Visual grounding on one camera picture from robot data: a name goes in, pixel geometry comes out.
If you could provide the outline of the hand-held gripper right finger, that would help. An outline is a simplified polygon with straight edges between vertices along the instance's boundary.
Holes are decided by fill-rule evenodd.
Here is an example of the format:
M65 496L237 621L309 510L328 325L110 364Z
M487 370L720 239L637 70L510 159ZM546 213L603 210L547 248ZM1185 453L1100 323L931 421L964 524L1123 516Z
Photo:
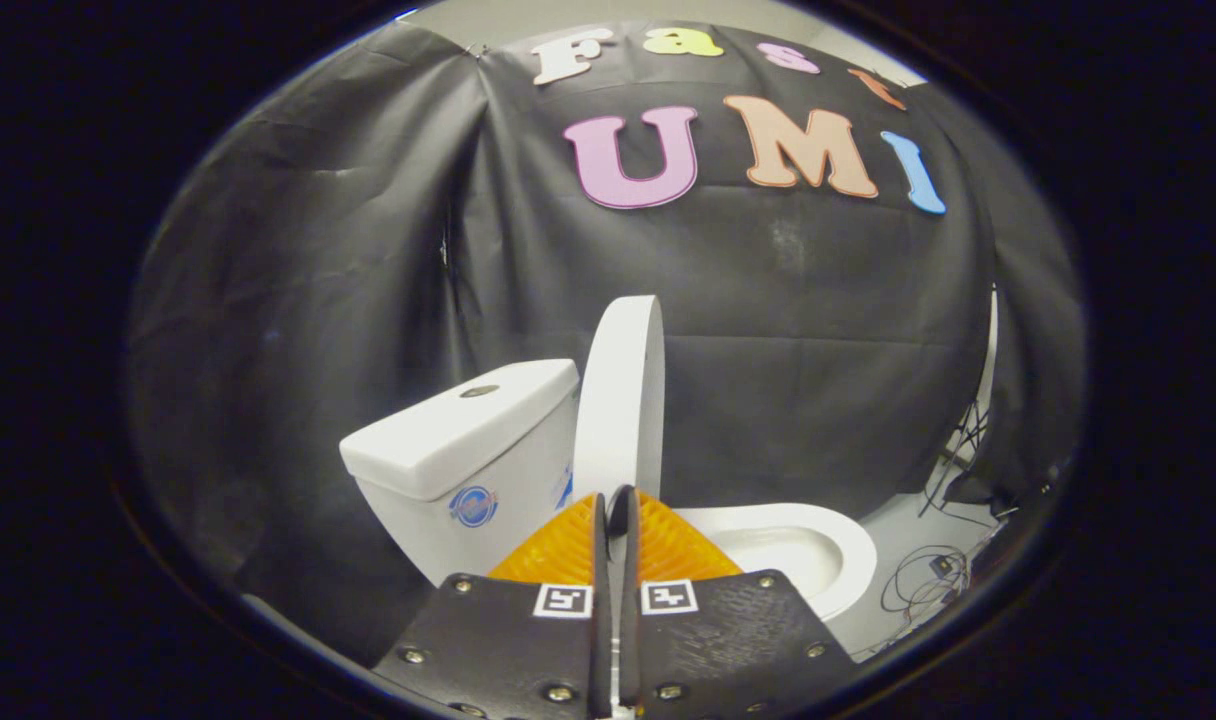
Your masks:
M829 623L858 601L858 524L805 504L671 510L614 493L617 714L790 719L858 675Z

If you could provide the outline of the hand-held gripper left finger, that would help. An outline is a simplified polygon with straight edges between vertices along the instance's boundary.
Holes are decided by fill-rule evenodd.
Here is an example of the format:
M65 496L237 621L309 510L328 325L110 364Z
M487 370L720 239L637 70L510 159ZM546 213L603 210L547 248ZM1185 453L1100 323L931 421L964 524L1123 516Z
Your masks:
M376 674L475 719L607 719L608 564L591 493L488 574L449 574Z

